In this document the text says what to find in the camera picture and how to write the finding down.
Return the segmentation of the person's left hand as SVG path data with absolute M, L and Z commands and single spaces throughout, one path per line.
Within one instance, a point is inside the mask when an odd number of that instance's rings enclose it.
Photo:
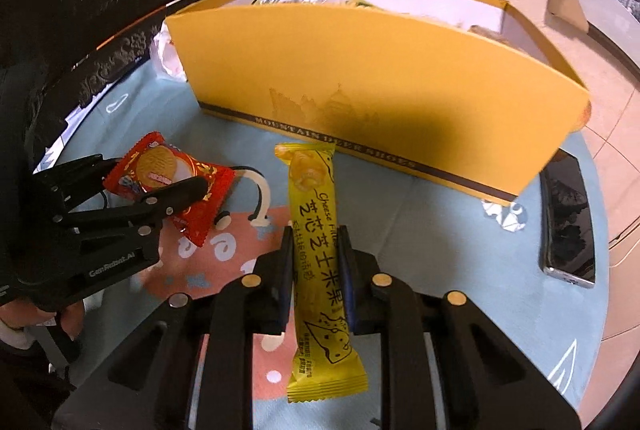
M 76 340 L 84 327 L 85 307 L 79 301 L 71 306 L 66 306 L 60 314 L 56 314 L 38 309 L 28 299 L 16 299 L 2 306 L 0 314 L 2 322 L 11 329 L 23 329 L 43 324 L 58 315 L 60 325 L 66 335 L 72 340 Z

